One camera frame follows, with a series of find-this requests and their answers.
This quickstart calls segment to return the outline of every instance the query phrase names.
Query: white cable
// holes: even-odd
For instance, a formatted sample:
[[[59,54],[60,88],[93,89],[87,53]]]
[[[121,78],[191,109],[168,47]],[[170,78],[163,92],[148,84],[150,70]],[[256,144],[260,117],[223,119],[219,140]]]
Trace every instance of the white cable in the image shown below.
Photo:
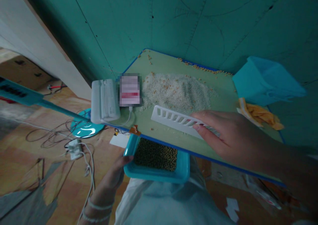
[[[89,189],[89,192],[87,194],[87,198],[85,200],[85,203],[84,203],[84,206],[83,206],[83,209],[80,213],[80,216],[79,216],[79,220],[77,221],[77,224],[79,224],[79,221],[84,213],[84,210],[85,210],[85,207],[86,207],[86,204],[87,204],[87,201],[89,199],[89,196],[90,196],[90,193],[92,192],[92,189],[93,189],[93,192],[95,191],[95,183],[94,183],[94,160],[93,160],[93,154],[92,152],[90,151],[90,149],[88,148],[87,144],[83,143],[83,142],[80,142],[78,144],[83,144],[84,146],[86,146],[89,154],[90,154],[90,158],[91,158],[91,161],[92,161],[92,167],[89,165],[89,163],[87,162],[86,160],[86,156],[85,156],[85,153],[84,152],[80,152],[81,154],[83,154],[84,156],[84,160],[85,160],[85,163],[86,165],[88,166],[88,169],[90,171],[90,179],[91,179],[91,183],[90,183],[90,189]]]
[[[16,121],[16,122],[18,122],[18,123],[24,123],[24,124],[30,125],[30,126],[32,126],[32,127],[40,128],[40,129],[43,129],[43,130],[47,130],[47,131],[51,131],[51,132],[56,132],[57,134],[60,134],[60,135],[62,135],[62,136],[65,136],[65,137],[67,137],[67,138],[69,138],[69,139],[71,139],[71,140],[74,139],[74,138],[71,138],[71,137],[69,137],[69,136],[63,134],[63,133],[60,133],[60,132],[57,132],[57,131],[54,131],[54,130],[51,130],[51,129],[48,129],[48,128],[45,128],[45,127],[36,126],[36,125],[31,124],[31,123],[24,122],[24,121],[19,121],[19,120],[15,120],[15,119],[12,119],[12,118],[11,118],[10,120]]]
[[[90,154],[90,159],[92,161],[92,177],[93,177],[93,188],[95,190],[95,183],[94,183],[94,159],[93,159],[93,154],[92,152],[90,151],[90,149],[88,148],[87,144],[83,143],[83,142],[79,142],[78,144],[82,144],[84,146],[86,146],[86,149],[88,150],[89,154]]]
[[[133,111],[133,107],[129,107],[129,117],[128,117],[128,120],[123,124],[123,125],[119,125],[119,126],[125,126],[126,124],[127,124],[127,122],[129,122],[129,120],[130,120],[130,116],[131,116],[131,114],[132,114],[132,111]]]
[[[67,153],[68,153],[68,152],[65,152],[64,154],[61,154],[61,155],[59,155],[59,156],[56,156],[55,158],[64,156],[64,155],[66,155]]]

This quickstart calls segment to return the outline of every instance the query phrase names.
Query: white rice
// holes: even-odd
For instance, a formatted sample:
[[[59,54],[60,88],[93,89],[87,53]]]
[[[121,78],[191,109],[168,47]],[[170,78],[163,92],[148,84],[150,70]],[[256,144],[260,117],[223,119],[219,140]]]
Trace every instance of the white rice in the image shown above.
[[[150,73],[143,80],[140,111],[159,105],[190,115],[194,111],[211,109],[210,99],[217,96],[213,88],[182,74]]]

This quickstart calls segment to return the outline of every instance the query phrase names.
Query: teal wall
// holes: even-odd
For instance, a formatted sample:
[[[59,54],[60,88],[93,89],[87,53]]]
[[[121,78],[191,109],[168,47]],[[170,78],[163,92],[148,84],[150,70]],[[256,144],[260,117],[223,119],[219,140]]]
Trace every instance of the teal wall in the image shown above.
[[[318,142],[317,0],[30,0],[89,79],[121,73],[143,48],[235,73],[250,55],[308,90],[271,106],[289,144]]]

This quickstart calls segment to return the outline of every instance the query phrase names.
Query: orange cloth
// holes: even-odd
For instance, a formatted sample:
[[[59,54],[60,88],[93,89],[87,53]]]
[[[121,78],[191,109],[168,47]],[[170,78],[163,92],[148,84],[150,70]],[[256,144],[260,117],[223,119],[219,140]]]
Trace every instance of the orange cloth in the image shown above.
[[[240,98],[239,102],[241,109],[245,111],[245,113],[249,114],[249,116],[251,116],[260,125],[261,123],[266,122],[277,131],[284,129],[284,126],[280,123],[279,118],[270,111],[258,105],[247,104],[244,98]]]

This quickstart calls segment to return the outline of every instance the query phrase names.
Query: power strip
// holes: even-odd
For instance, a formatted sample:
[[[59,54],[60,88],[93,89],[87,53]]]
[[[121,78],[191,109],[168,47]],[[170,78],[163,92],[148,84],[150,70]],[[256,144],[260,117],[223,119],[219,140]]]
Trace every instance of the power strip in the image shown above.
[[[80,143],[80,139],[76,139],[73,141],[70,141],[69,144],[67,144],[67,148],[66,150],[68,150],[68,154],[71,156],[71,160],[76,160],[78,158],[80,158],[81,156],[83,156],[83,154],[81,152],[83,152],[81,144]]]

